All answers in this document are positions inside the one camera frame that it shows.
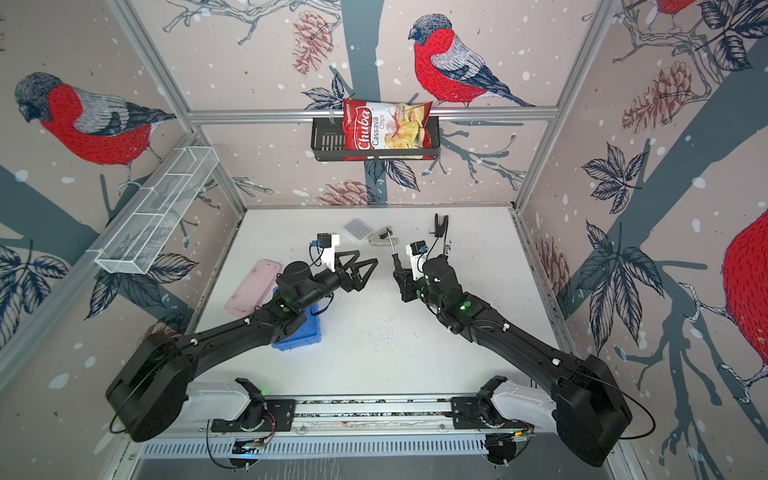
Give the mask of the black yellow screwdriver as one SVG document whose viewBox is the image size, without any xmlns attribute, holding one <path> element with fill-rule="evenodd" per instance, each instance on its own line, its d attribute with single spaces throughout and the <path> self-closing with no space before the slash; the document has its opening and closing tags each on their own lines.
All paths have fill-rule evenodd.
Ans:
<svg viewBox="0 0 768 480">
<path fill-rule="evenodd" d="M 400 271 L 402 269 L 402 263 L 400 261 L 399 253 L 397 252 L 397 250 L 395 248 L 394 239 L 393 239 L 393 232 L 390 229 L 387 230 L 387 239 L 388 239 L 390 247 L 391 247 L 391 253 L 392 253 L 394 270 L 395 271 Z"/>
</svg>

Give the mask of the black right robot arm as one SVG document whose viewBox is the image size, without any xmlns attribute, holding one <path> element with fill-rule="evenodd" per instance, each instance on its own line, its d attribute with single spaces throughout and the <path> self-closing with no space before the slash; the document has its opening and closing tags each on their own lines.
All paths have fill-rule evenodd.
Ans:
<svg viewBox="0 0 768 480">
<path fill-rule="evenodd" d="M 487 301 L 463 289 L 448 257 L 414 270 L 393 256 L 401 299 L 421 301 L 451 333 L 485 347 L 534 380 L 554 401 L 557 434 L 580 460 L 600 467 L 632 421 L 631 410 L 607 364 L 554 348 L 505 319 Z"/>
</svg>

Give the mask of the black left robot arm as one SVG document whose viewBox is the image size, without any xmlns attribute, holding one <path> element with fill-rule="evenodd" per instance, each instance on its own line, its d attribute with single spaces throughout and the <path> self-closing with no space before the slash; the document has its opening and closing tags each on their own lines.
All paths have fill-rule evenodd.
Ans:
<svg viewBox="0 0 768 480">
<path fill-rule="evenodd" d="M 199 375 L 251 349 L 280 342 L 306 321 L 306 312 L 342 289 L 362 291 L 378 266 L 357 250 L 336 253 L 332 266 L 312 273 L 303 261 L 290 263 L 276 279 L 272 299 L 242 318 L 190 335 L 157 332 L 143 340 L 106 390 L 123 431 L 135 442 L 170 427 Z"/>
</svg>

